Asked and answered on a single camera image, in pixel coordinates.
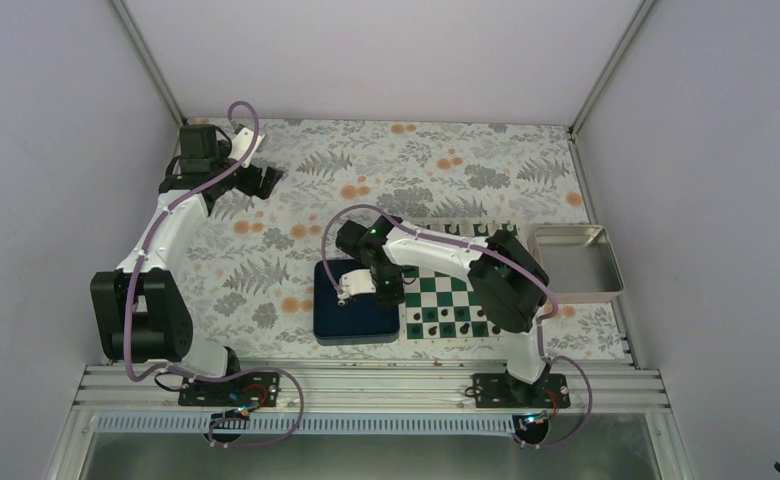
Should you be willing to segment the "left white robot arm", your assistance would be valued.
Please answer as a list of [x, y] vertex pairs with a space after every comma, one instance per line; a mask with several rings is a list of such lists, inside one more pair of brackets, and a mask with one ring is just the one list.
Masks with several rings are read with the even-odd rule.
[[265, 135], [238, 125], [234, 135], [213, 124], [179, 130], [179, 153], [158, 187], [155, 213], [132, 252], [96, 273], [90, 294], [102, 350], [111, 361], [153, 362], [157, 373], [206, 377], [205, 392], [221, 405], [236, 402], [244, 377], [233, 349], [201, 339], [174, 278], [197, 229], [232, 190], [266, 199], [281, 170], [252, 158]]

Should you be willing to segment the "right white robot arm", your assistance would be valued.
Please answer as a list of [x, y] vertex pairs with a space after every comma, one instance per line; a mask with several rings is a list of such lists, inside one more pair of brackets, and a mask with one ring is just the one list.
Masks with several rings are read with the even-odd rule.
[[346, 221], [337, 231], [337, 249], [361, 264], [340, 278], [326, 276], [339, 305], [371, 294], [378, 306], [404, 301], [403, 269], [417, 267], [463, 280], [477, 295], [484, 316], [507, 335], [504, 381], [510, 399], [531, 407], [546, 393], [551, 366], [543, 351], [539, 310], [558, 302], [550, 278], [510, 232], [464, 237], [429, 230], [386, 213], [369, 227]]

